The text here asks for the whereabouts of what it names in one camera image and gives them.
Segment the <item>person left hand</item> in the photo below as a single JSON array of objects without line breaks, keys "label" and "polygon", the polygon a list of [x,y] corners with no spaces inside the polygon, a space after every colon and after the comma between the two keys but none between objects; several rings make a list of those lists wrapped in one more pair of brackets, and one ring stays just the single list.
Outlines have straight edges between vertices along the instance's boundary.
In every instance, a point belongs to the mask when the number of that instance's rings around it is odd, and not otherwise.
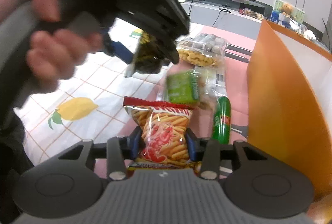
[{"label": "person left hand", "polygon": [[[1,0],[1,19],[5,19],[25,1],[31,1],[34,13],[42,21],[60,21],[59,0]],[[26,62],[39,81],[38,91],[55,91],[58,81],[71,78],[75,67],[84,63],[87,54],[99,51],[102,44],[103,37],[97,32],[85,38],[66,29],[53,34],[35,32],[30,38]]]}]

